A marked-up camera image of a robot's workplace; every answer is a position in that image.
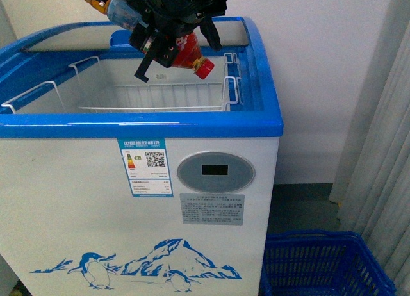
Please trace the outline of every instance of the energy label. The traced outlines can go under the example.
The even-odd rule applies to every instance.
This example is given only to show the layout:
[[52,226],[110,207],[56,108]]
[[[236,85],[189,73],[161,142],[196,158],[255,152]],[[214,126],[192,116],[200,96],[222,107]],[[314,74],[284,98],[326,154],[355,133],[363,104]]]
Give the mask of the energy label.
[[118,139],[133,197],[172,197],[164,138]]

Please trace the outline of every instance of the red bottle cap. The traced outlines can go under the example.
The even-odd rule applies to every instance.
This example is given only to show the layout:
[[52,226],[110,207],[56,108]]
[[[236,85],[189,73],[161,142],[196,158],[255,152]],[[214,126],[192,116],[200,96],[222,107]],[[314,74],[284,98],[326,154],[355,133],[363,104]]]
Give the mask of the red bottle cap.
[[198,75],[199,78],[205,79],[214,67],[215,64],[213,64],[211,60],[206,58],[204,63],[197,69],[195,74]]

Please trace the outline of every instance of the mountain illustration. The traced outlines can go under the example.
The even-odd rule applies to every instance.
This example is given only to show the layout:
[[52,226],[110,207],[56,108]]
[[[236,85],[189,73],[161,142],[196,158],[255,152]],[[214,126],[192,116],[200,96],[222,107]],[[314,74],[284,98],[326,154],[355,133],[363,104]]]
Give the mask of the mountain illustration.
[[53,268],[47,268],[47,269],[44,269],[44,270],[42,270],[42,269],[37,269],[37,270],[34,270],[33,272],[31,272],[32,274],[50,274],[51,272],[57,272],[57,271],[59,271],[59,270],[65,270],[65,269],[67,269],[67,266],[69,265],[69,264],[71,264],[72,263],[72,260],[70,259],[70,260],[68,260],[67,261],[67,259],[64,259],[63,261],[61,261],[61,262],[59,262],[55,267],[53,267]]
[[192,278],[242,279],[233,267],[217,267],[182,238],[160,242],[147,256],[126,263],[121,275],[167,277],[171,270]]

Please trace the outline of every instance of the penguin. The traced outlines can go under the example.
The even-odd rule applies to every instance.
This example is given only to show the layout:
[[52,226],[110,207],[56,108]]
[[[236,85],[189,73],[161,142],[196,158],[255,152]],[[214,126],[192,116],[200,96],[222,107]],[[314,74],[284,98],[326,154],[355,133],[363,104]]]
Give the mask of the penguin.
[[106,290],[112,290],[110,288],[110,277],[109,273],[117,275],[112,269],[106,268],[102,263],[99,262],[104,256],[100,256],[94,252],[88,252],[83,254],[79,266],[70,269],[67,274],[73,272],[81,272],[84,279],[90,283],[90,287],[96,290],[101,290],[105,288]]
[[165,282],[171,282],[172,286],[175,289],[175,292],[189,293],[191,292],[191,282],[201,284],[196,280],[190,279],[179,270],[169,270],[168,272],[166,272],[166,274],[170,275],[171,278],[167,279]]

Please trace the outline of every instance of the digital display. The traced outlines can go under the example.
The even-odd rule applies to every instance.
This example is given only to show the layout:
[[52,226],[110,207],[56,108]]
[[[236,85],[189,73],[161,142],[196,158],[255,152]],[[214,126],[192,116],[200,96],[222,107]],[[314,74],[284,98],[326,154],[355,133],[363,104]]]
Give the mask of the digital display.
[[227,176],[228,165],[202,165],[203,176]]

